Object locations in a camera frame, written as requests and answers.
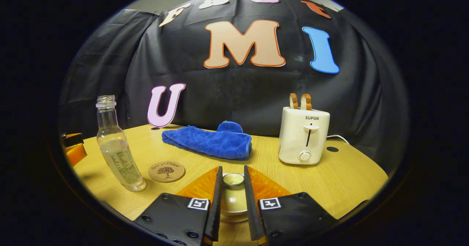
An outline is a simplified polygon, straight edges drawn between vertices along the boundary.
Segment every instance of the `tree logo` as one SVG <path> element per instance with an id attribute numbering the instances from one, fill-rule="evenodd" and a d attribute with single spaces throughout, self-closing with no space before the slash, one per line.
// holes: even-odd
<path id="1" fill-rule="evenodd" d="M 172 169 L 171 167 L 162 167 L 160 169 L 158 169 L 158 171 L 156 172 L 156 174 L 166 174 L 166 177 L 165 179 L 171 179 L 171 177 L 169 176 L 170 173 L 174 173 L 174 169 Z"/>

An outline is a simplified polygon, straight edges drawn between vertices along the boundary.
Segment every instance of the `toaster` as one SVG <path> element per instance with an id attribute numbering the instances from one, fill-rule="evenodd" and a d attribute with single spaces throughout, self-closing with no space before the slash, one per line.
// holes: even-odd
<path id="1" fill-rule="evenodd" d="M 324 149 L 330 114 L 284 107 L 278 157 L 287 164 L 317 164 Z"/>

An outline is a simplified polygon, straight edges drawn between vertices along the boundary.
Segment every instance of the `letter u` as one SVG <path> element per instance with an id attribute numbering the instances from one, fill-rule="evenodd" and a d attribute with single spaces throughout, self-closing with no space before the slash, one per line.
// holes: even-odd
<path id="1" fill-rule="evenodd" d="M 177 102 L 179 100 L 179 94 L 186 88 L 186 84 L 178 83 L 173 84 L 169 87 L 171 91 L 171 97 L 169 98 L 168 109 L 163 116 L 158 115 L 158 105 L 161 99 L 161 95 L 166 90 L 166 86 L 157 86 L 151 90 L 151 100 L 148 106 L 147 119 L 148 122 L 155 127 L 165 127 L 171 123 L 176 113 Z"/>

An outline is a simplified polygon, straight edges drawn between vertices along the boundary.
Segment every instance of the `blue towel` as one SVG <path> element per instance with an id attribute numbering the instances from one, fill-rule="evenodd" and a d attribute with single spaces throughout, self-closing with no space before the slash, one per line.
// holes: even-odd
<path id="1" fill-rule="evenodd" d="M 245 161 L 252 150 L 251 136 L 243 133 L 235 122 L 222 122 L 217 131 L 203 131 L 188 126 L 174 131 L 163 131 L 163 142 L 197 154 Z"/>

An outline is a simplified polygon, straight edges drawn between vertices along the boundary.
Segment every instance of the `table surface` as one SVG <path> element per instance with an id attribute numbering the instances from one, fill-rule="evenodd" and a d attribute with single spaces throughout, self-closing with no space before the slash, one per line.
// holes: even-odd
<path id="1" fill-rule="evenodd" d="M 230 161 L 184 151 L 163 143 L 161 133 L 181 126 L 169 125 L 152 130 L 150 124 L 124 130 L 134 160 L 147 182 L 140 192 L 124 189 L 107 166 L 95 137 L 84 140 L 87 156 L 74 166 L 78 178 L 100 201 L 105 201 L 127 218 L 136 219 L 159 194 L 176 194 L 184 186 L 216 166 L 223 173 L 243 173 L 251 166 L 293 194 L 307 192 L 336 219 L 360 202 L 371 199 L 384 185 L 386 173 L 370 158 L 339 139 L 328 139 L 315 165 L 290 165 L 278 158 L 278 138 L 252 136 L 252 153 L 248 161 Z M 160 183 L 148 175 L 148 168 L 160 161 L 175 161 L 186 168 L 182 179 Z M 219 241 L 214 245 L 257 245 L 251 241 L 248 221 L 220 223 Z"/>

